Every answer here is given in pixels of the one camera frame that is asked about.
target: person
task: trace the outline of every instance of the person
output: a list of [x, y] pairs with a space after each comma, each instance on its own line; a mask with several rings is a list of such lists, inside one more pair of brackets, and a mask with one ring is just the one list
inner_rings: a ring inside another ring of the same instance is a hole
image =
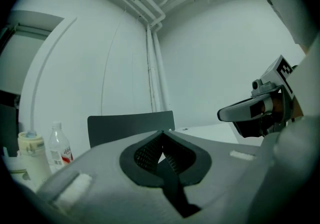
[[[267, 0], [272, 9], [282, 20], [291, 33], [293, 40], [299, 44], [305, 54], [316, 39], [318, 28], [310, 16], [302, 0]], [[274, 97], [273, 112], [281, 114], [283, 103], [280, 97]], [[296, 98], [293, 99], [293, 112], [291, 118], [303, 116], [303, 112]]]

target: bottle label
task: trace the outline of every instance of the bottle label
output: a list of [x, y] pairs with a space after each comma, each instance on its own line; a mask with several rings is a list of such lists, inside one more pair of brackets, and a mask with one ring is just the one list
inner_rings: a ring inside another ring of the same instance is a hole
[[55, 151], [55, 150], [50, 150], [50, 152], [51, 152], [51, 156], [54, 161], [54, 164], [57, 166], [62, 166], [63, 164], [62, 164], [60, 152]]
[[71, 149], [70, 147], [67, 147], [63, 153], [61, 154], [61, 157], [62, 157], [62, 161], [63, 163], [66, 165], [66, 164], [70, 164], [73, 160], [74, 160], [74, 157], [72, 156], [72, 153], [71, 153]]

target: white wall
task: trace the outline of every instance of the white wall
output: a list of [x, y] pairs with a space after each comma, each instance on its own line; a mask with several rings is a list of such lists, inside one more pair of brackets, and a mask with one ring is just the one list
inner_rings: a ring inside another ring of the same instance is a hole
[[[61, 121], [78, 157], [90, 148], [89, 116], [152, 111], [146, 29], [124, 10], [107, 0], [18, 0], [13, 9], [76, 19], [61, 38], [54, 30], [31, 64], [19, 114], [24, 130], [32, 125], [32, 111], [34, 129], [45, 141], [52, 122]], [[39, 74], [34, 109], [26, 110], [29, 86]]]
[[177, 128], [219, 123], [276, 58], [304, 57], [266, 0], [197, 1], [165, 20], [159, 40]]
[[20, 95], [29, 67], [46, 37], [17, 31], [0, 55], [0, 90]]

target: chair backrest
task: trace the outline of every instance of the chair backrest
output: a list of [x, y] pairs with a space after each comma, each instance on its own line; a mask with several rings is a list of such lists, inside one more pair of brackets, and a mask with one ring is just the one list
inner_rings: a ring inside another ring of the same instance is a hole
[[175, 130], [174, 114], [172, 111], [89, 116], [88, 133], [90, 147], [114, 142], [133, 135], [153, 131]]

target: black mesh insert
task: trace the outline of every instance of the black mesh insert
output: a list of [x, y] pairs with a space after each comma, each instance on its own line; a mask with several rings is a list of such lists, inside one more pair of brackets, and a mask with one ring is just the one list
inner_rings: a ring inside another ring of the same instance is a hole
[[163, 153], [174, 172], [179, 175], [190, 168], [196, 161], [196, 154], [189, 148], [176, 142], [167, 135], [162, 135]]
[[161, 154], [162, 137], [159, 136], [143, 147], [139, 148], [134, 154], [134, 161], [142, 169], [155, 174]]

